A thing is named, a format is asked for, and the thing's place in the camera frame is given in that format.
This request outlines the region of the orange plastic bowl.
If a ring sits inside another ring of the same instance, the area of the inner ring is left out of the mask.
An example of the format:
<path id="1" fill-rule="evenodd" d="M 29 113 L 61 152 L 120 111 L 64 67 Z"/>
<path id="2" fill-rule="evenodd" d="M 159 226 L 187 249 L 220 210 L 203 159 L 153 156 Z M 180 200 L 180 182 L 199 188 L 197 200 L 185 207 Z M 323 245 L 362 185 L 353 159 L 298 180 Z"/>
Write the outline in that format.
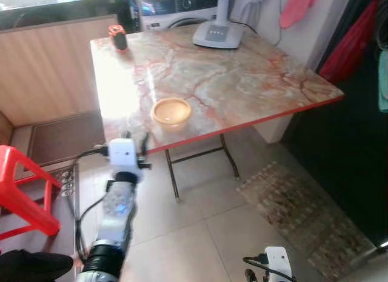
<path id="1" fill-rule="evenodd" d="M 159 99 L 152 105 L 150 116 L 159 124 L 178 125 L 185 123 L 192 113 L 191 105 L 178 97 Z"/>

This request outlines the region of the brown door mat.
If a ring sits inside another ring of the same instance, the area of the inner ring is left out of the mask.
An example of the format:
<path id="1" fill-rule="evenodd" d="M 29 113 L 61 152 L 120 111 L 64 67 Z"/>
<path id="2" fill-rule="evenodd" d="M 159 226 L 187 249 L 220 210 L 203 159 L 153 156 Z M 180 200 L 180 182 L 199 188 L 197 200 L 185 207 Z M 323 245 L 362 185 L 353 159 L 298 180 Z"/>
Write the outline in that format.
<path id="1" fill-rule="evenodd" d="M 33 125 L 27 155 L 43 167 L 71 160 L 103 143 L 101 115 L 92 111 Z"/>

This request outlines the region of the power strip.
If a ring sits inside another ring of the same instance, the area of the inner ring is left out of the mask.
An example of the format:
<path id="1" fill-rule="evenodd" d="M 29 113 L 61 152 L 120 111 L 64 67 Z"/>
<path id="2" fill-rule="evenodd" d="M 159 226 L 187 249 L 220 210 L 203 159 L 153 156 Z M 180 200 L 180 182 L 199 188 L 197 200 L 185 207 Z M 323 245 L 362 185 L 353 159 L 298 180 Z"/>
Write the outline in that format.
<path id="1" fill-rule="evenodd" d="M 56 179 L 61 183 L 60 194 L 61 196 L 72 196 L 75 189 L 76 170 L 74 166 L 64 167 L 56 171 Z"/>

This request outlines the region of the small orange black speaker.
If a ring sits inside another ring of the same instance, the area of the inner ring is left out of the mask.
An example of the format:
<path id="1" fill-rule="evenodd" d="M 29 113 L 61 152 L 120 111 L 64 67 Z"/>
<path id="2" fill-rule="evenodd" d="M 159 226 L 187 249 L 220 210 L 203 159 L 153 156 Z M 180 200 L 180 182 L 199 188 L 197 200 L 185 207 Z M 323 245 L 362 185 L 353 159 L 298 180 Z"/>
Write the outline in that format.
<path id="1" fill-rule="evenodd" d="M 114 24 L 109 26 L 109 38 L 112 39 L 117 51 L 126 52 L 128 50 L 127 33 L 122 25 Z"/>

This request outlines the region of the marble top folding table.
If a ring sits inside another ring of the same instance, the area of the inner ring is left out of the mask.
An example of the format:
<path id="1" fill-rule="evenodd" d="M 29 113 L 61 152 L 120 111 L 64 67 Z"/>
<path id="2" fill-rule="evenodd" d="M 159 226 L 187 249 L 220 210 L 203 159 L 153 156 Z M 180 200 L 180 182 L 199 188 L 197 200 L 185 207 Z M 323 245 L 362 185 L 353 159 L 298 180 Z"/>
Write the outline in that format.
<path id="1" fill-rule="evenodd" d="M 295 113 L 332 104 L 343 92 L 254 33 L 237 49 L 192 43 L 196 26 L 131 33 L 128 50 L 110 38 L 90 41 L 95 88 L 104 135 L 119 138 L 150 133 L 148 152 L 217 137 L 260 123 L 277 123 Z M 178 125 L 152 119 L 152 105 L 181 98 L 192 108 Z"/>

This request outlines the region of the teal hanging cloth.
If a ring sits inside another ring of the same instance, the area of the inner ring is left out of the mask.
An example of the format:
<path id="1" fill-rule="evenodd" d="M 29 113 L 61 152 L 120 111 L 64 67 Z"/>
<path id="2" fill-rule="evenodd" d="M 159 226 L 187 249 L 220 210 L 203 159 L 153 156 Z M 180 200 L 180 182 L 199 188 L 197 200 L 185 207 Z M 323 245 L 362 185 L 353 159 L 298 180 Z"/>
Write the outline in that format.
<path id="1" fill-rule="evenodd" d="M 382 51 L 378 61 L 378 107 L 383 113 L 388 112 L 387 57 L 387 51 Z"/>

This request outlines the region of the red plastic stool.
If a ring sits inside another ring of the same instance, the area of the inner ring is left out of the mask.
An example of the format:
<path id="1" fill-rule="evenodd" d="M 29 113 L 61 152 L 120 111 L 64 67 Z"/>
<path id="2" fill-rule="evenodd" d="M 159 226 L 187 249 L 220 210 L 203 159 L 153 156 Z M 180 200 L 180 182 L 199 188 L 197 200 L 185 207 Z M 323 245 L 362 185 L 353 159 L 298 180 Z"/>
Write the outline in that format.
<path id="1" fill-rule="evenodd" d="M 19 186 L 36 180 L 44 180 L 42 205 L 37 204 Z M 52 213 L 55 190 L 62 182 L 47 173 L 41 166 L 20 152 L 17 148 L 0 144 L 0 207 L 28 222 L 28 226 L 18 227 L 0 233 L 0 241 L 30 231 L 39 231 L 47 236 L 58 234 L 61 224 Z"/>

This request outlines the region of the grey fan base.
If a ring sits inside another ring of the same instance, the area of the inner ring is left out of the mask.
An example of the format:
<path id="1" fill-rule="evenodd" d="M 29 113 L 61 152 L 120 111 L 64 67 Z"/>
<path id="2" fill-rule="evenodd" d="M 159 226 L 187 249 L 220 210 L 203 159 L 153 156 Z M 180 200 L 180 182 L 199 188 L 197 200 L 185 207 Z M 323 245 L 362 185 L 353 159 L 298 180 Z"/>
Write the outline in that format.
<path id="1" fill-rule="evenodd" d="M 237 49 L 244 33 L 244 26 L 229 19 L 230 0 L 217 0 L 216 16 L 202 22 L 192 36 L 192 43 L 213 49 Z"/>

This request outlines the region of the white washing machine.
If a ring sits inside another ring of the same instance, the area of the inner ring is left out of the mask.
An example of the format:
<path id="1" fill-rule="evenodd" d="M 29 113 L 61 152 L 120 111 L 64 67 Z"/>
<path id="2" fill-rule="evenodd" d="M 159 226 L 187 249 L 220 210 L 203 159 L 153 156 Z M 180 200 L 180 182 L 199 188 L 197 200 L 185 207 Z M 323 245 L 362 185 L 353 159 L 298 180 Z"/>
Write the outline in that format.
<path id="1" fill-rule="evenodd" d="M 214 21 L 219 3 L 230 0 L 138 0 L 142 32 Z"/>

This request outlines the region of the person's black clothed leg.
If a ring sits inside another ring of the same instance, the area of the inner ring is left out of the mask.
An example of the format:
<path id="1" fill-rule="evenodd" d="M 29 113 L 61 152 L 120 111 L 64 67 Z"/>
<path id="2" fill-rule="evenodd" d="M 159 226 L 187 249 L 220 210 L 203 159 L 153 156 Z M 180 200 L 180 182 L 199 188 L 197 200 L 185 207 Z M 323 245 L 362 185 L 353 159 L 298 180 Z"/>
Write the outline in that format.
<path id="1" fill-rule="evenodd" d="M 69 255 L 11 250 L 0 254 L 0 282 L 55 282 L 73 266 Z"/>

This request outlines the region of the red hanging bag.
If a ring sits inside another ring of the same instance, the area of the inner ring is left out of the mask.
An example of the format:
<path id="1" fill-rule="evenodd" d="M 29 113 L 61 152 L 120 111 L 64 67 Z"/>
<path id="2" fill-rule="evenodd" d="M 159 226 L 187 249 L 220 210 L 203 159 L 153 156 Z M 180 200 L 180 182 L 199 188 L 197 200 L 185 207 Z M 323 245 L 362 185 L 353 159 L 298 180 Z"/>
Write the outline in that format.
<path id="1" fill-rule="evenodd" d="M 344 36 L 336 42 L 319 69 L 319 74 L 328 82 L 337 84 L 348 79 L 363 59 L 365 49 L 375 33 L 376 13 L 381 0 L 372 0 L 358 18 L 349 25 Z"/>

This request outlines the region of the patterned floor mat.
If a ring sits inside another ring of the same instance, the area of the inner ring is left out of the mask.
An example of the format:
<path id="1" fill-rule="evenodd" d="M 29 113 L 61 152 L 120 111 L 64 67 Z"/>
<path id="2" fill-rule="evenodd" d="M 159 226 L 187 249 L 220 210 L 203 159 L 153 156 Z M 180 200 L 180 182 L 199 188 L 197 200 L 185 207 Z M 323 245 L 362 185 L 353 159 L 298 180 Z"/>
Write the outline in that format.
<path id="1" fill-rule="evenodd" d="M 328 280 L 350 273 L 376 249 L 318 183 L 281 164 L 262 168 L 236 190 Z"/>

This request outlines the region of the pink hanging cloth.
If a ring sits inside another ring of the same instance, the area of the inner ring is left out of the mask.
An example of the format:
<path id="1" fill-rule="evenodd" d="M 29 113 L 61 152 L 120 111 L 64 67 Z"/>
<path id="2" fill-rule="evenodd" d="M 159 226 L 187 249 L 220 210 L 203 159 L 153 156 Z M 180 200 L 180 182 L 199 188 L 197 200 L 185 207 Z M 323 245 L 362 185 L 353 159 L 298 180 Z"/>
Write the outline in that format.
<path id="1" fill-rule="evenodd" d="M 279 26 L 282 29 L 288 29 L 302 21 L 314 2 L 315 0 L 287 0 L 279 18 Z"/>

